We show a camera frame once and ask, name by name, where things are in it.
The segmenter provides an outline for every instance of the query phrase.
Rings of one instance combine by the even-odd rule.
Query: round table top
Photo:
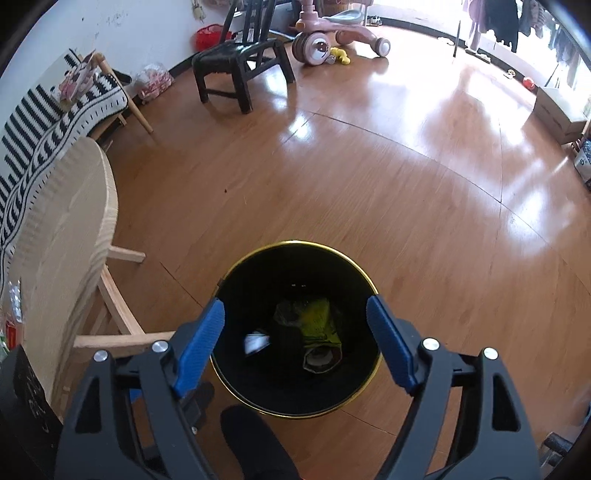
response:
[[[51,404],[105,264],[117,216],[111,167],[78,140],[27,212],[8,278],[21,280],[22,344]]]

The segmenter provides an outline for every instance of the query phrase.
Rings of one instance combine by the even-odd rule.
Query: box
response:
[[[540,87],[535,100],[534,115],[546,126],[560,145],[581,138],[587,118],[568,91]]]
[[[574,167],[581,175],[585,186],[591,190],[591,140],[583,143],[579,155],[574,159]]]

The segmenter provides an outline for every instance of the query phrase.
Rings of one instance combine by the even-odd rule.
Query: pink scooter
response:
[[[361,23],[367,14],[367,7],[374,0],[361,0],[365,13],[361,10],[347,10],[332,17],[318,17],[314,9],[314,0],[300,0],[300,19],[295,24],[299,34],[291,44],[291,52],[296,60],[308,65],[320,65],[330,55],[330,39],[327,32],[336,32],[335,38],[339,45],[349,45],[353,41],[369,44],[380,57],[390,52],[390,41],[378,38]]]

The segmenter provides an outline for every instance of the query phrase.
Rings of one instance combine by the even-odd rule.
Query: white wall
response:
[[[192,35],[223,24],[227,9],[205,7],[193,16],[191,0],[58,0],[20,45],[0,77],[0,129],[22,96],[68,48],[103,52],[116,70],[133,76],[150,61],[170,69],[191,56]]]

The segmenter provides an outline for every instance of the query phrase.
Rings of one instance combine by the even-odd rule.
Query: cardboard box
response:
[[[558,88],[540,87],[533,113],[560,145],[581,138],[587,124],[569,93]]]

